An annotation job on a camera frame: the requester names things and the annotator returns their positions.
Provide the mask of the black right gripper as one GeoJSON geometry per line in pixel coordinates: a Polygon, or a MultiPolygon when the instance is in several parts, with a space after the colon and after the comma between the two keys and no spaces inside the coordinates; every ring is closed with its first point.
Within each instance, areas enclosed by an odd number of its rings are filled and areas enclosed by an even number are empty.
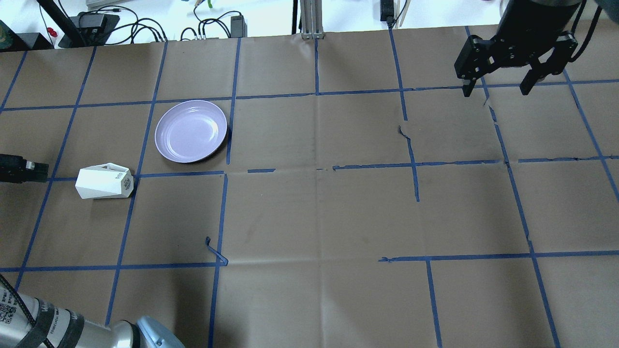
{"type": "Polygon", "coordinates": [[[471,96],[477,80],[497,69],[529,66],[520,82],[520,93],[529,95],[535,84],[548,75],[558,75],[571,62],[578,41],[570,31],[555,38],[539,35],[500,37],[484,40],[477,35],[467,37],[455,61],[455,72],[462,79],[464,97],[471,96]]]}

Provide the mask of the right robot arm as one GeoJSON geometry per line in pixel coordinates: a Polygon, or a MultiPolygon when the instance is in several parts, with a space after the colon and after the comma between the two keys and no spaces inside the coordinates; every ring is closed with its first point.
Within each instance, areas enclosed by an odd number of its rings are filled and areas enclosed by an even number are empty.
{"type": "Polygon", "coordinates": [[[530,66],[520,83],[522,95],[548,75],[559,75],[587,48],[603,12],[618,21],[618,2],[598,0],[585,40],[579,44],[575,29],[585,0],[509,0],[493,37],[467,37],[456,61],[455,73],[469,97],[477,81],[500,68],[530,66]]]}

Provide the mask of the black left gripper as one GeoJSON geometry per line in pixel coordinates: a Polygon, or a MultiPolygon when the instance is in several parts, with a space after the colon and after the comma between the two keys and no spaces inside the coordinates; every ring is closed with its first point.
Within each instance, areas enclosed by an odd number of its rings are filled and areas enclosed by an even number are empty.
{"type": "Polygon", "coordinates": [[[24,159],[22,156],[0,155],[0,181],[5,183],[25,183],[27,181],[46,182],[49,165],[24,159]]]}

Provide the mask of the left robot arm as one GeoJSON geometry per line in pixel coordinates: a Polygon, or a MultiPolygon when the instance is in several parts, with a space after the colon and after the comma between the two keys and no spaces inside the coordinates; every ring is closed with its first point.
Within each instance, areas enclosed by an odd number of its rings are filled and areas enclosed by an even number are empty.
{"type": "MultiPolygon", "coordinates": [[[[1,181],[45,182],[49,165],[22,156],[1,154],[1,181]]],[[[94,171],[95,183],[111,189],[114,198],[133,191],[129,168],[106,163],[82,168],[79,175],[94,171]]],[[[149,316],[137,323],[117,321],[110,326],[85,319],[75,311],[20,294],[1,274],[2,348],[185,348],[163,324],[149,316]]]]}

